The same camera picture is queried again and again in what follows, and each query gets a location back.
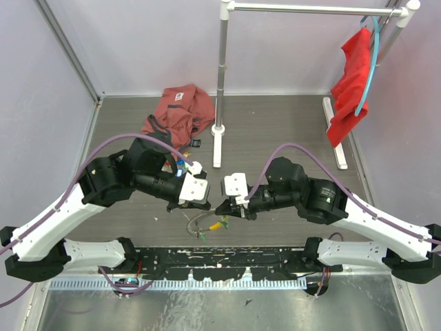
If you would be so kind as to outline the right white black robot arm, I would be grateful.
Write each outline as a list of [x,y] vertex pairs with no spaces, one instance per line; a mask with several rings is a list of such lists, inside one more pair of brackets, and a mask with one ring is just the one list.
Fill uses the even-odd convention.
[[440,226],[418,226],[374,208],[336,183],[315,179],[303,167],[278,157],[265,172],[267,184],[247,185],[243,173],[226,176],[226,199],[216,209],[219,216],[255,220],[259,212],[294,207],[301,219],[357,232],[366,242],[333,241],[309,237],[302,263],[309,271],[342,265],[384,268],[409,283],[426,284],[440,276],[440,255],[433,250],[440,240]]

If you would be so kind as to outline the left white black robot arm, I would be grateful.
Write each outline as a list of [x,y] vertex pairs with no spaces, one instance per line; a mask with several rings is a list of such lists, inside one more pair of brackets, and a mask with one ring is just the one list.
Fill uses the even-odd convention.
[[88,161],[51,206],[20,228],[1,229],[1,245],[12,251],[5,260],[10,277],[38,283],[66,270],[102,267],[130,273],[139,258],[129,238],[81,242],[66,235],[90,217],[142,192],[168,203],[167,211],[208,210],[209,184],[200,163],[187,164],[178,176],[170,143],[137,137],[127,150]]

